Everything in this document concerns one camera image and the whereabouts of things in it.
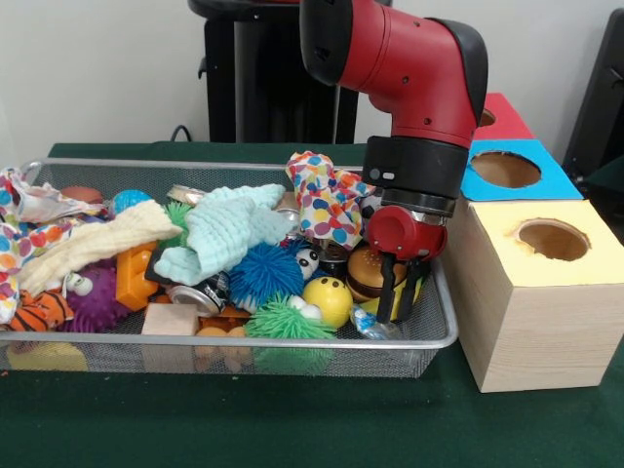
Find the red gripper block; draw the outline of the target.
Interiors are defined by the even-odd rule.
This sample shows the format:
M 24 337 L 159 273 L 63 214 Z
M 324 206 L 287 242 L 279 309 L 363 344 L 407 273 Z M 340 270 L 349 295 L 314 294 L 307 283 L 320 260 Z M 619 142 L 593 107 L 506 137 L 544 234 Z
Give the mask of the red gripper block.
M 377 252 L 392 254 L 382 257 L 383 283 L 376 312 L 378 323 L 387 324 L 391 319 L 395 296 L 396 259 L 411 260 L 397 311 L 397 320 L 404 321 L 410 316 L 414 299 L 417 297 L 418 281 L 427 272 L 421 259 L 429 260 L 437 257 L 446 246 L 447 219 L 436 214 L 425 214 L 397 205 L 387 205 L 374 212 L 365 232 L 369 244 Z

